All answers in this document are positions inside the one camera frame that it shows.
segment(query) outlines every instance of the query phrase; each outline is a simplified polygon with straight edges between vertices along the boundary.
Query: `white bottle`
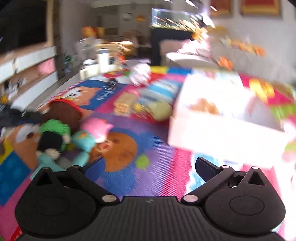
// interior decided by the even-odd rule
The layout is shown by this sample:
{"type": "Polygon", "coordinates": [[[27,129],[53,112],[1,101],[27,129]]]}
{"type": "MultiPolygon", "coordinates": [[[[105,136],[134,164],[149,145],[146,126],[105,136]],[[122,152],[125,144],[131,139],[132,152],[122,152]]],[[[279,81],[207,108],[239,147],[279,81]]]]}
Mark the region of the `white bottle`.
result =
{"type": "Polygon", "coordinates": [[[109,72],[109,49],[98,49],[98,64],[101,74],[109,72]]]}

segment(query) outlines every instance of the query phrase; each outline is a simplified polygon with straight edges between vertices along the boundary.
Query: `silver screw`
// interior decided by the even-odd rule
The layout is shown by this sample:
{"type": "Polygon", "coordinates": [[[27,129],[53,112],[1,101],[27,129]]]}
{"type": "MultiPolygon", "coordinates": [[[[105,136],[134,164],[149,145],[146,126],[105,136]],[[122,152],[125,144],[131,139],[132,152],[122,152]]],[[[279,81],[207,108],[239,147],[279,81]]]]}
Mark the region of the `silver screw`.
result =
{"type": "Polygon", "coordinates": [[[183,199],[186,202],[196,202],[198,200],[198,197],[195,196],[195,195],[186,195],[186,196],[183,197],[183,199]]]}
{"type": "Polygon", "coordinates": [[[105,195],[102,197],[104,202],[115,202],[117,200],[117,197],[114,195],[105,195]]]}

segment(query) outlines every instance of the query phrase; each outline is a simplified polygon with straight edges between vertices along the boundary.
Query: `ribbed black surface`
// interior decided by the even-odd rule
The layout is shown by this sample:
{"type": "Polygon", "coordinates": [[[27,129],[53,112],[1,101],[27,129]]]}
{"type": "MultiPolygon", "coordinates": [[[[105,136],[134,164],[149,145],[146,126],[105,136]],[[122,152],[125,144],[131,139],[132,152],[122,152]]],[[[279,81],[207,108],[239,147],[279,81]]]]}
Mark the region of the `ribbed black surface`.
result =
{"type": "Polygon", "coordinates": [[[77,234],[40,239],[24,235],[20,241],[283,241],[276,233],[242,238],[215,229],[201,210],[180,204],[175,197],[125,197],[117,206],[105,207],[95,221],[77,234]]]}

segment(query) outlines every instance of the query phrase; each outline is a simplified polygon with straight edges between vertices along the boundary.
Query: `red trim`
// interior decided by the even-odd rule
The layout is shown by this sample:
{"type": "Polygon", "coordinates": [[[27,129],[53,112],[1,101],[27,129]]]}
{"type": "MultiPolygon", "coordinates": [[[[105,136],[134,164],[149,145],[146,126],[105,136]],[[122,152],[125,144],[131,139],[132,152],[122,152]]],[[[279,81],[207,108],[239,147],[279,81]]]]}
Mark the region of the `red trim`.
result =
{"type": "Polygon", "coordinates": [[[54,100],[52,100],[52,101],[49,102],[49,105],[51,103],[53,103],[53,102],[63,102],[63,103],[66,103],[66,104],[72,106],[73,108],[75,108],[80,113],[81,116],[83,115],[82,114],[82,111],[80,110],[80,108],[77,105],[75,105],[72,101],[70,101],[68,99],[64,99],[64,98],[54,99],[54,100]]]}

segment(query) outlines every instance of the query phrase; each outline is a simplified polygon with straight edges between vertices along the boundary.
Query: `orange wall decoration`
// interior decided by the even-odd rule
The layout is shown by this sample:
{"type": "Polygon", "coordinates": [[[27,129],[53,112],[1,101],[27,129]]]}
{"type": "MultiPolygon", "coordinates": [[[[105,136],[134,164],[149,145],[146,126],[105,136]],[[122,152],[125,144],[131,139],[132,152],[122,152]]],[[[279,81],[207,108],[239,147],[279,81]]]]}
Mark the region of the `orange wall decoration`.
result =
{"type": "Polygon", "coordinates": [[[281,15],[281,0],[241,0],[243,15],[281,15]]]}
{"type": "Polygon", "coordinates": [[[232,16],[232,0],[211,0],[210,4],[217,10],[211,8],[211,17],[232,16]]]}

